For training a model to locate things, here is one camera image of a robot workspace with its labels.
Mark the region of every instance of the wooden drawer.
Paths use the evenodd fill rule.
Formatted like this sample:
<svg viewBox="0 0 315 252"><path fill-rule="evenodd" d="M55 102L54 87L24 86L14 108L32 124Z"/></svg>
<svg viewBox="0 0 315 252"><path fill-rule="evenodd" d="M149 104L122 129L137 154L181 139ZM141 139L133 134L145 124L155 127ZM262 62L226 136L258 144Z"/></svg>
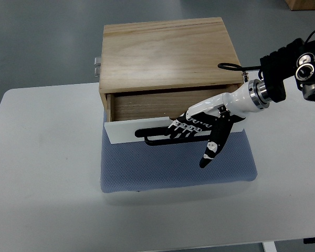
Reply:
<svg viewBox="0 0 315 252"><path fill-rule="evenodd" d="M188 107L235 91L239 64L221 18L106 25L100 95L108 122L178 117Z"/></svg>
<svg viewBox="0 0 315 252"><path fill-rule="evenodd" d="M291 11L315 10L315 0L286 0Z"/></svg>

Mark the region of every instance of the wooden box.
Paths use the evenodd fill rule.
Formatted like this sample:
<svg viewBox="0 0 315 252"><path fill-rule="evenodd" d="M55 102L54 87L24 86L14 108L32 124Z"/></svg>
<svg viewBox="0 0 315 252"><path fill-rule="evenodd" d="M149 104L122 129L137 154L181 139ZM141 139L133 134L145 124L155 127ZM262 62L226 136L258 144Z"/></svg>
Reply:
<svg viewBox="0 0 315 252"><path fill-rule="evenodd" d="M315 10L315 0L286 0L291 11Z"/></svg>
<svg viewBox="0 0 315 252"><path fill-rule="evenodd" d="M108 122L180 116L188 107L235 91L241 72L220 17L106 25L99 91Z"/></svg>

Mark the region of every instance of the robotic hand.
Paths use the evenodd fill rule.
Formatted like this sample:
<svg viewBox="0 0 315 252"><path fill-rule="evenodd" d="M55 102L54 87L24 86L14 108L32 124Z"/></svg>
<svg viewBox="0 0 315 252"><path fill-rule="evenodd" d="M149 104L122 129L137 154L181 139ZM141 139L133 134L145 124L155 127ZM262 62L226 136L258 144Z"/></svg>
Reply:
<svg viewBox="0 0 315 252"><path fill-rule="evenodd" d="M199 132L210 131L205 153L199 162L204 168L223 149L234 123L242 121L249 113L268 108L271 101L285 100L284 79L294 75L303 97L315 101L315 40L309 42L314 33L306 42L298 38L262 57L261 66L243 68L235 64L219 64L219 68L244 73L259 70L262 81L245 82L233 93L222 93L191 106L173 121L165 135L191 138Z"/></svg>

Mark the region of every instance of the blue cushion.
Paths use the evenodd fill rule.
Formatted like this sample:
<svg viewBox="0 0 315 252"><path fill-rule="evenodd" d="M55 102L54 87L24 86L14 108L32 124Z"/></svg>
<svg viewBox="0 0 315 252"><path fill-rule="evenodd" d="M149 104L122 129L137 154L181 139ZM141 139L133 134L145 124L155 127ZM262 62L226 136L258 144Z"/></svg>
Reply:
<svg viewBox="0 0 315 252"><path fill-rule="evenodd" d="M245 131L231 133L221 153L201 169L198 163L206 145L207 141L162 146L111 144L103 128L101 189L104 193L145 191L256 178Z"/></svg>

